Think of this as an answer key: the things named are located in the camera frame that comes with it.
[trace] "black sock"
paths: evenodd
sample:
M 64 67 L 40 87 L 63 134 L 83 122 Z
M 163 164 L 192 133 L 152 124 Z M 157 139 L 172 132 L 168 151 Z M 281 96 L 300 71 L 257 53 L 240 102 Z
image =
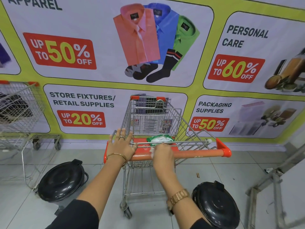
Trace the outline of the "black sock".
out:
M 135 71 L 132 76 L 136 80 L 142 80 L 144 79 L 149 73 L 151 73 L 153 70 L 158 68 L 158 64 L 156 63 L 150 63 L 150 64 L 143 64 L 140 66 L 141 72 Z
M 169 77 L 170 71 L 173 69 L 176 63 L 181 59 L 181 57 L 182 54 L 180 54 L 178 51 L 175 52 L 175 50 L 173 49 L 168 49 L 162 69 L 147 76 L 146 81 L 149 83 L 153 83 L 162 78 Z

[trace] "gold bracelet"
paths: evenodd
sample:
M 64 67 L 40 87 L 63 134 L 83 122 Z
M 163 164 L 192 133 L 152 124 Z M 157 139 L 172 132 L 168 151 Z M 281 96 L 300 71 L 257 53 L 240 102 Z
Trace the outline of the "gold bracelet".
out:
M 127 164 L 127 158 L 126 158 L 126 156 L 124 154 L 112 153 L 112 154 L 109 154 L 107 156 L 106 160 L 108 159 L 109 156 L 112 156 L 112 155 L 119 155 L 119 156 L 121 156 L 122 158 L 125 159 L 125 163 L 124 163 L 124 165 L 122 167 L 124 167 Z

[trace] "metal stand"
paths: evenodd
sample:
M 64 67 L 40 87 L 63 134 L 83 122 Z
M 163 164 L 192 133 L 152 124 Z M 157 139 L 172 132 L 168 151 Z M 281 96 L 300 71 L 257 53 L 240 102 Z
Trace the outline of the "metal stand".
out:
M 284 166 L 286 166 L 288 163 L 290 163 L 292 160 L 294 160 L 304 152 L 305 152 L 305 144 L 301 146 L 299 149 L 297 149 L 292 156 L 290 156 L 282 164 L 280 164 L 278 168 L 283 168 Z M 255 185 L 253 185 L 251 188 L 249 188 L 246 191 L 246 194 L 250 196 L 250 207 L 249 207 L 249 218 L 248 218 L 247 229 L 255 229 L 257 193 L 263 190 L 262 185 L 266 183 L 268 180 L 271 180 L 273 182 L 273 188 L 274 188 L 274 208 L 275 208 L 276 229 L 289 229 L 305 223 L 305 217 L 298 219 L 289 224 L 285 223 L 286 213 L 283 211 L 281 185 L 280 185 L 282 180 L 280 179 L 280 174 L 278 174 L 276 170 L 277 168 L 273 169 L 270 173 L 265 175 L 261 180 L 259 180 Z

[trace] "wipe packet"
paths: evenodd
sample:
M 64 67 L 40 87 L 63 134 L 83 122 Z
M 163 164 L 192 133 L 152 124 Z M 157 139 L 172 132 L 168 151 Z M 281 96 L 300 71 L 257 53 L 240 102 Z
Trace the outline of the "wipe packet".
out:
M 168 134 L 161 134 L 161 135 L 149 137 L 147 138 L 147 141 L 150 142 L 151 146 L 156 146 L 158 144 L 154 144 L 152 142 L 168 142 L 168 141 L 174 141 L 174 139 L 171 138 L 171 136 Z

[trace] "blue shirt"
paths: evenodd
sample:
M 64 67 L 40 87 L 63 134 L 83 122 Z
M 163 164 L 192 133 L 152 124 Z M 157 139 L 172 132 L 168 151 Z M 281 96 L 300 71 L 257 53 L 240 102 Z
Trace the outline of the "blue shirt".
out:
M 164 64 L 167 49 L 173 49 L 179 14 L 168 5 L 161 3 L 150 3 L 144 5 L 144 7 L 153 10 L 161 57 L 161 59 L 151 61 L 150 63 Z

